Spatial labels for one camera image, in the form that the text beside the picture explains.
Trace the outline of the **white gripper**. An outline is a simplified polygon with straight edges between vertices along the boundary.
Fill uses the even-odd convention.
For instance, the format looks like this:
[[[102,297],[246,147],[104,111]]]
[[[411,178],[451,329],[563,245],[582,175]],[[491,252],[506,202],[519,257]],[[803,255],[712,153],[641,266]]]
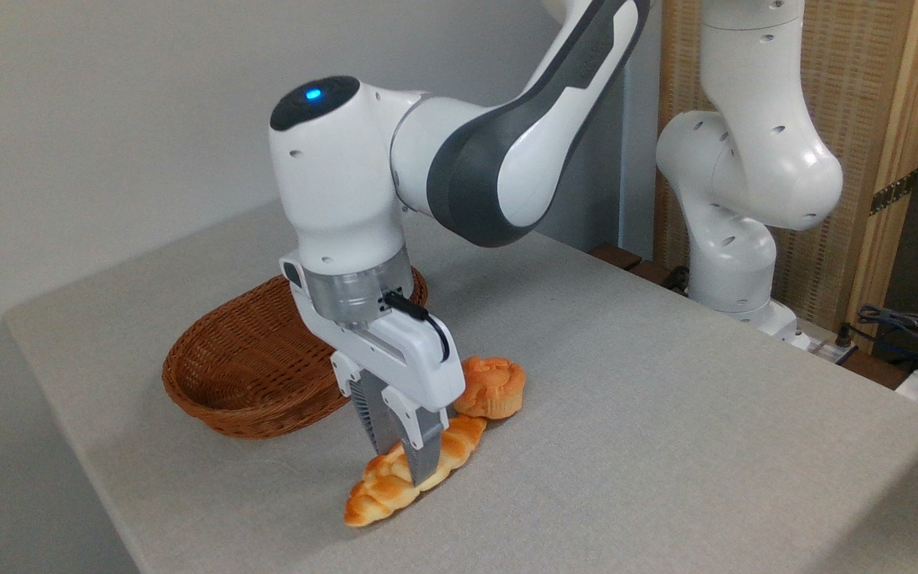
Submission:
[[[421,486],[437,471],[448,406],[465,388],[451,334],[438,320],[449,348],[444,360],[433,325],[400,310],[360,330],[325,319],[309,297],[316,290],[309,287],[297,255],[296,250],[284,255],[280,266],[303,323],[335,349],[331,365],[339,392],[353,404],[376,454],[387,454],[402,441],[413,486]]]

